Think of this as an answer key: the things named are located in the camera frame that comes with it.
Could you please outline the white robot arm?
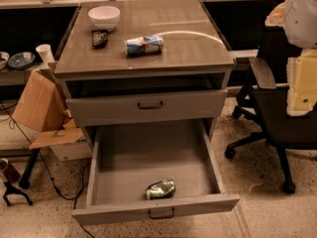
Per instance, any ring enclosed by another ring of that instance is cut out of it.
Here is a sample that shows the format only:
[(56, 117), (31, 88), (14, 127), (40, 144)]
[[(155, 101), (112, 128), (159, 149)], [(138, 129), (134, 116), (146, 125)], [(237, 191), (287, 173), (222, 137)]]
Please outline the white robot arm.
[(288, 42), (302, 49), (286, 65), (286, 112), (290, 116), (307, 114), (317, 103), (317, 0), (285, 0), (264, 23), (282, 27)]

